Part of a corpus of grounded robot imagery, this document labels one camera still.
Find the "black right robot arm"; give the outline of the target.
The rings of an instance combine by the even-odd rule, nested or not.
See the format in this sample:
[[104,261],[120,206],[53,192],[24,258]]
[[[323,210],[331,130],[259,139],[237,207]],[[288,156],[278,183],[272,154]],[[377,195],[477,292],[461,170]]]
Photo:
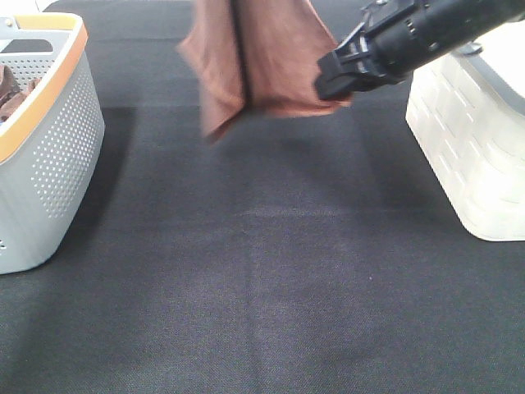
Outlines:
[[420,66],[518,19],[522,0],[374,1],[360,23],[317,64],[324,101],[397,85]]

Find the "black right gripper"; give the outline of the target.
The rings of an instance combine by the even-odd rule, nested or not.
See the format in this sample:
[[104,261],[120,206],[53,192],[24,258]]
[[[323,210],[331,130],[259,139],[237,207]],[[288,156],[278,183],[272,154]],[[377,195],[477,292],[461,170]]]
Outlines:
[[379,62],[367,32],[369,21],[361,21],[338,45],[317,60],[320,71],[314,88],[321,100],[337,100],[353,92],[368,92],[397,85],[405,76],[395,76]]

